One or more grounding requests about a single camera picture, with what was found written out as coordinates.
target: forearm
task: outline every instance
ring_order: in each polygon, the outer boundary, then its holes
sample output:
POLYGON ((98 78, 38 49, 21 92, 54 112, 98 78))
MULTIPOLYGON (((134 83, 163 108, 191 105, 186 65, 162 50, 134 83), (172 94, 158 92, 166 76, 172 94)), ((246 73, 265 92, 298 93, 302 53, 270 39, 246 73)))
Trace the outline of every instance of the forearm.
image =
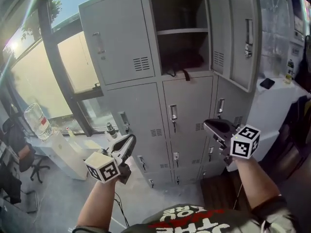
POLYGON ((117 179, 108 183, 96 182, 78 218, 78 226, 109 230, 117 179))
POLYGON ((276 184, 262 170, 254 158, 236 158, 240 178, 252 209, 280 194, 276 184))

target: smartphone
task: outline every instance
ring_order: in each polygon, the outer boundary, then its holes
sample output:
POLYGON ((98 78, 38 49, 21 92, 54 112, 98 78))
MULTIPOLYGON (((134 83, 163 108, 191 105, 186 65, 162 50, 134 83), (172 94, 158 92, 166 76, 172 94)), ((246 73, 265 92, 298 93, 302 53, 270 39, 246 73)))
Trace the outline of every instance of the smartphone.
POLYGON ((260 86, 266 88, 266 89, 270 89, 273 85, 274 85, 275 81, 271 80, 271 79, 265 79, 264 81, 262 81, 260 83, 260 86))

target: white cube with black pattern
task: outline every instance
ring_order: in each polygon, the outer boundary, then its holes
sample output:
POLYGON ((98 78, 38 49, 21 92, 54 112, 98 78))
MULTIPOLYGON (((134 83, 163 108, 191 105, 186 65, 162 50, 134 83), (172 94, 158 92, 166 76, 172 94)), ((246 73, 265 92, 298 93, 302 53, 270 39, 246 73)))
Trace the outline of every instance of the white cube with black pattern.
POLYGON ((244 126, 231 138, 230 155, 249 159, 259 145, 261 131, 250 126, 244 126))
POLYGON ((102 183, 107 183, 120 175, 116 160, 107 155, 94 152, 84 163, 90 175, 102 183))

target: black t-shirt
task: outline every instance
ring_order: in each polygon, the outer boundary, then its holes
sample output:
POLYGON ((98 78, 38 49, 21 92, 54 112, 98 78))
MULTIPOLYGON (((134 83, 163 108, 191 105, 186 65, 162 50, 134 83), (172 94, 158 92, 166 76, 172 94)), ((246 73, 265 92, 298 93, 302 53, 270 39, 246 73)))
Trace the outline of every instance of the black t-shirt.
MULTIPOLYGON (((208 210, 189 204, 176 205, 122 233, 294 233, 300 231, 298 228, 285 199, 279 196, 255 208, 251 215, 228 209, 208 210)), ((73 233, 107 232, 92 227, 76 227, 73 233)))

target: open locker door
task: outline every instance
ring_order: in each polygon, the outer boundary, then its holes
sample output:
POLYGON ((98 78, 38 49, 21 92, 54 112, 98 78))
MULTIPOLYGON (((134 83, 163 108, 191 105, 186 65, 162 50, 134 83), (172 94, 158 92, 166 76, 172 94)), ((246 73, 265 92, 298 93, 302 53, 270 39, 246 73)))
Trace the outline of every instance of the open locker door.
POLYGON ((261 56, 259 0, 206 0, 210 69, 251 92, 261 56))

